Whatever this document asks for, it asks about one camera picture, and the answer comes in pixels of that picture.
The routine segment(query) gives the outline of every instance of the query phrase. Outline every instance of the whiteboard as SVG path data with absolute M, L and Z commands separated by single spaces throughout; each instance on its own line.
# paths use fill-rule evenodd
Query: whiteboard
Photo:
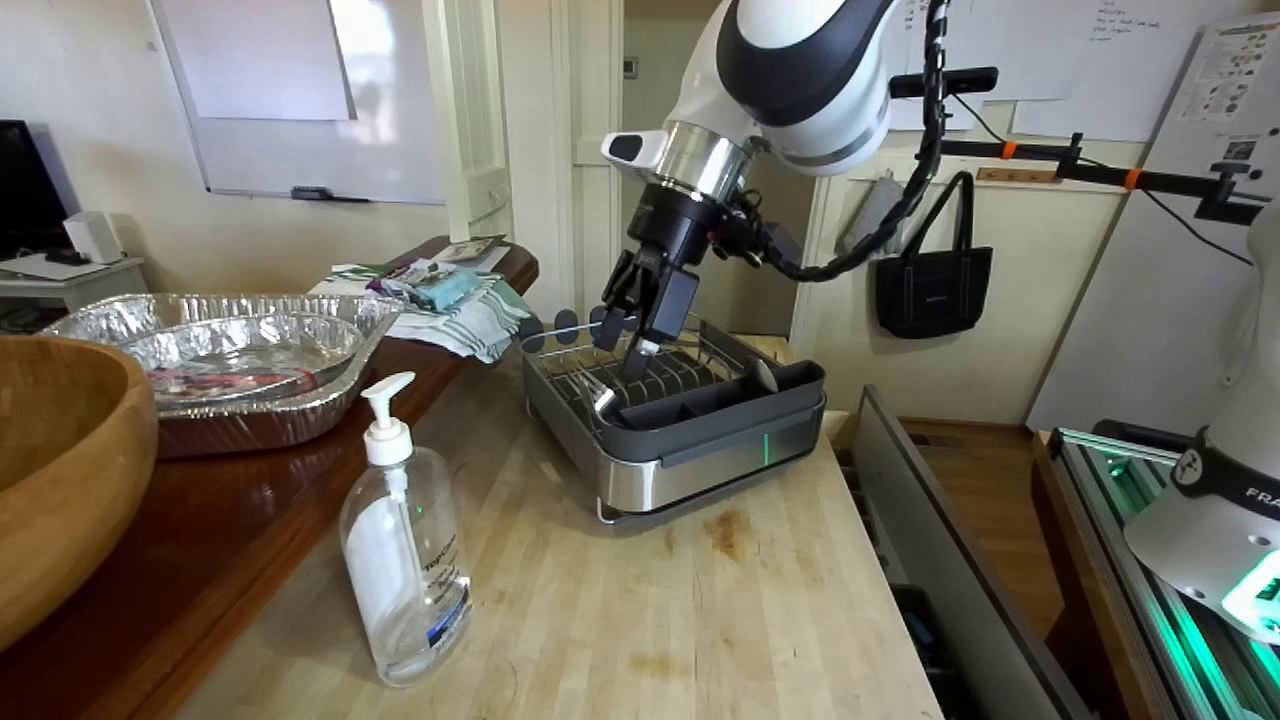
M 997 92 L 982 99 L 1053 99 L 1074 89 L 1076 58 L 1084 45 L 1088 6 L 1079 0 L 954 0 L 947 8 L 947 67 L 999 67 Z M 883 74 L 904 78 L 926 67 L 926 16 L 930 0 L 895 0 L 883 19 Z M 954 110 L 954 129 L 968 129 L 972 116 Z M 920 129 L 920 99 L 892 104 L 892 129 Z
M 207 194 L 443 205 L 422 0 L 152 0 L 152 16 Z
M 1061 37 L 1074 89 L 1016 110 L 1016 134 L 1148 140 L 1203 25 L 1260 14 L 1263 0 L 1088 0 L 1088 29 Z

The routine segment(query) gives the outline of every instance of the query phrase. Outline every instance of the clear plastic bottle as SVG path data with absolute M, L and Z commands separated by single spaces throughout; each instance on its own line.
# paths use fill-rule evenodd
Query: clear plastic bottle
M 428 676 L 474 615 L 450 469 L 394 415 L 394 395 L 408 384 L 411 371 L 397 371 L 366 388 L 375 415 L 366 432 L 368 472 L 341 511 L 351 591 L 384 685 Z

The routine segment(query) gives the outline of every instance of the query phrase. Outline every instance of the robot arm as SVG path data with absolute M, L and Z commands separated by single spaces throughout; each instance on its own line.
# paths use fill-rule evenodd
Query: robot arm
M 725 0 L 712 14 L 670 126 L 605 140 L 605 155 L 643 174 L 649 184 L 627 224 L 638 248 L 605 284 L 598 343 L 613 350 L 625 324 L 638 324 L 627 350 L 627 368 L 638 368 L 653 350 L 677 341 L 696 301 L 693 270 L 708 244 L 721 248 L 716 237 L 795 282 L 823 282 L 806 275 L 759 237 L 745 174 L 757 154 L 772 154 L 806 175 L 831 175 L 883 143 L 882 29 L 887 8 L 892 0 Z

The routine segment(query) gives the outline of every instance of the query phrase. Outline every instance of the wooden bowl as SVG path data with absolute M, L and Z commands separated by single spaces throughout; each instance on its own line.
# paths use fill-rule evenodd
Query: wooden bowl
M 157 469 L 157 402 L 123 351 L 0 338 L 0 654 L 116 547 Z

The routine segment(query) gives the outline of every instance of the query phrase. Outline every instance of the white wall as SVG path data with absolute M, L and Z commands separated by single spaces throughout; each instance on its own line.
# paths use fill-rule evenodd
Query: white wall
M 861 175 L 823 181 L 809 224 L 809 263 L 823 263 L 871 175 L 912 169 L 915 137 L 895 137 Z M 1093 143 L 1104 165 L 1134 165 L 1139 143 Z M 985 322 L 942 341 L 895 341 L 882 331 L 870 301 L 870 270 L 831 284 L 806 284 L 794 343 L 827 368 L 827 404 L 857 407 L 876 384 L 901 415 L 1020 425 L 1064 324 L 1088 284 L 1122 194 L 1088 184 L 975 184 L 975 244 L 997 248 Z M 954 241 L 942 215 L 930 248 Z
M 143 0 L 0 0 L 0 116 L 48 126 L 86 208 L 173 293 L 299 293 L 440 237 L 440 208 L 207 197 Z

